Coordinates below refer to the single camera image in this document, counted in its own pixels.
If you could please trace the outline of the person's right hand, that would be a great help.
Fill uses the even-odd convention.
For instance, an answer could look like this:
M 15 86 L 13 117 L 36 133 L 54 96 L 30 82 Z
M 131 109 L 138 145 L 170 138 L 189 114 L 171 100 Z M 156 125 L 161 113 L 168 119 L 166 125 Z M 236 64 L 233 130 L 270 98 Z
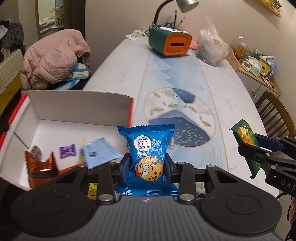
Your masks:
M 293 223 L 296 220 L 296 198 L 293 197 L 290 203 L 290 210 L 288 211 L 288 221 Z

